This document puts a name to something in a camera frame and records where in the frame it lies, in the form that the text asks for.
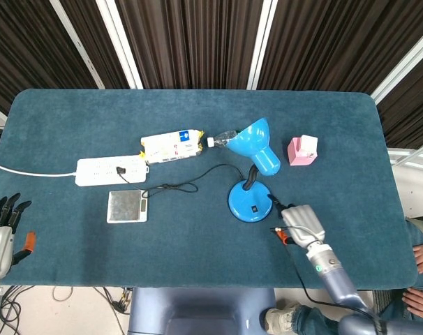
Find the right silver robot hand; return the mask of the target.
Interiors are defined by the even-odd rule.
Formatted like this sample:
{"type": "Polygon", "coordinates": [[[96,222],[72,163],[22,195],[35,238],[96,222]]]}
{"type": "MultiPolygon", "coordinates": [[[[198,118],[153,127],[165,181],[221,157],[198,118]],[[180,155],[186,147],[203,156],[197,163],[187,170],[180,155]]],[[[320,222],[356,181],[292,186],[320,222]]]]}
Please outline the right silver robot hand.
{"type": "Polygon", "coordinates": [[[288,239],[305,249],[313,244],[324,244],[325,230],[310,205],[284,205],[272,194],[268,195],[278,212],[283,225],[274,228],[275,232],[285,232],[288,239]]]}

